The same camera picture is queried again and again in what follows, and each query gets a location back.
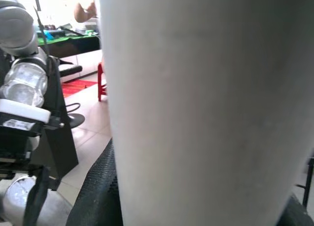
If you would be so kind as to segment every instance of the white cylindrical object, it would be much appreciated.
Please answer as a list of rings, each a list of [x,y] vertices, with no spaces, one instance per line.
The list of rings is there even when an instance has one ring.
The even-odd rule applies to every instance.
[[[124,225],[274,226],[314,145],[313,0],[101,0]]]

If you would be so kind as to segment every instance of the white cabinet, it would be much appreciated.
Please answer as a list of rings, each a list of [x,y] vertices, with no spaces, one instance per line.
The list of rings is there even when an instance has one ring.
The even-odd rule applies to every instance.
[[[83,67],[81,76],[97,71],[97,65],[102,61],[101,50],[77,55],[78,64]]]
[[[81,65],[83,67],[80,73],[65,76],[61,79],[61,81],[66,82],[96,72],[98,64],[102,61],[102,56],[103,56],[102,50],[96,50],[92,52],[81,53],[78,55],[61,58],[64,61],[72,62],[73,64]]]

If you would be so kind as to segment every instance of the person's arm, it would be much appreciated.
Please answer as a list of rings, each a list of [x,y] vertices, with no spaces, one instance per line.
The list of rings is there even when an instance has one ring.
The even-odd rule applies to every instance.
[[[96,15],[95,1],[93,1],[86,10],[83,9],[80,3],[77,3],[74,7],[74,18],[78,23],[84,23],[96,17]]]

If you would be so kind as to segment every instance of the black chair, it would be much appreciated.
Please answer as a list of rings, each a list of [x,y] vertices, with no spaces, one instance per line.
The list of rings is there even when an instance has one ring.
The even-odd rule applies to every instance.
[[[60,60],[60,59],[59,59],[59,61],[60,61],[60,64],[59,64],[60,77],[79,73],[83,70],[82,66],[80,66],[80,65],[74,65],[72,63],[65,62],[65,61]],[[79,107],[80,107],[80,104],[77,102],[73,103],[73,104],[66,105],[66,106],[69,107],[69,106],[73,106],[73,105],[77,105],[77,107],[75,109],[72,109],[71,111],[68,111],[71,129],[79,126],[80,124],[82,124],[85,121],[85,117],[82,114],[69,113],[69,112],[73,112],[73,111],[79,109]]]

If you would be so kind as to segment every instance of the black cable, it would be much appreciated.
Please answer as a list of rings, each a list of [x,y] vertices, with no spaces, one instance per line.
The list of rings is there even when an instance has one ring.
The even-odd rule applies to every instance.
[[[39,25],[39,29],[40,29],[40,31],[41,31],[41,34],[43,35],[45,53],[46,53],[46,55],[50,55],[50,53],[49,53],[49,48],[48,48],[48,44],[47,44],[46,35],[45,35],[45,33],[44,33],[44,26],[43,26],[43,24],[42,24],[41,21],[40,21],[40,18],[39,18],[39,15],[38,15],[38,12],[37,12],[36,9],[35,9],[35,12],[36,12],[36,15],[37,15],[37,22],[38,22],[38,25]]]
[[[73,106],[73,105],[77,105],[77,107],[74,108],[74,109],[72,109],[72,110],[70,110],[70,111],[67,111],[67,113],[69,113],[69,112],[74,112],[74,111],[76,111],[76,110],[78,110],[78,109],[80,108],[80,103],[78,103],[78,102],[75,102],[75,103],[66,105],[66,107],[70,107],[70,106]]]

